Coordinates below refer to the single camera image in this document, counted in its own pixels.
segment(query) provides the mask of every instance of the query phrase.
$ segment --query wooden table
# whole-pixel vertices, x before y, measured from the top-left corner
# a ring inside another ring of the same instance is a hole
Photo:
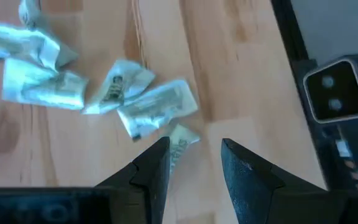
[[[18,24],[19,1],[0,0],[0,21]],[[153,70],[157,83],[184,77],[201,109],[181,122],[202,141],[170,180],[164,223],[237,223],[221,167],[232,138],[325,188],[269,0],[42,0],[55,33],[80,53],[91,78],[115,59]],[[1,101],[0,186],[93,186],[158,139],[133,143],[116,113]]]

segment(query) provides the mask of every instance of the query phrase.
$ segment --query crumpled banknote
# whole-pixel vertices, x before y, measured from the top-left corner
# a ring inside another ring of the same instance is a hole
[[[185,80],[168,82],[117,109],[134,141],[168,124],[173,118],[187,116],[197,110],[197,102]]]
[[[141,94],[155,74],[136,62],[116,60],[100,89],[86,104],[84,114],[105,114]]]
[[[180,124],[177,124],[166,136],[170,138],[170,173],[172,174],[183,153],[191,144],[198,142],[200,136]]]
[[[41,28],[52,33],[47,16],[41,12],[39,0],[21,0],[19,19],[28,29]]]
[[[0,23],[0,59],[31,59],[52,70],[77,59],[78,54],[43,29],[25,29]]]
[[[87,84],[87,78],[72,71],[57,73],[22,59],[7,58],[2,99],[15,103],[80,110],[84,107]]]

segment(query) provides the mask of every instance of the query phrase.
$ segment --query wood grain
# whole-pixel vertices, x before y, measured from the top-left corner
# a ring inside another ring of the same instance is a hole
[[[0,20],[18,23],[15,1]],[[186,78],[200,111],[181,119],[202,136],[170,179],[164,223],[236,223],[223,179],[222,138],[325,187],[269,0],[42,0],[54,32],[80,53],[69,66],[91,79],[117,58],[153,70],[158,85]],[[0,63],[0,92],[2,64]],[[116,113],[0,100],[0,186],[93,186],[147,149]]]

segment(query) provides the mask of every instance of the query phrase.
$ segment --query wooden surface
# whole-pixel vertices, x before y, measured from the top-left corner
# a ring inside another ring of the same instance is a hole
[[[0,21],[18,24],[19,1],[0,0]],[[269,0],[42,0],[55,33],[80,53],[70,66],[91,78],[117,58],[158,78],[188,80],[201,109],[182,119],[202,135],[170,180],[164,223],[237,223],[224,184],[222,138],[232,138],[325,188]],[[1,101],[0,186],[93,186],[147,149],[116,113]]]

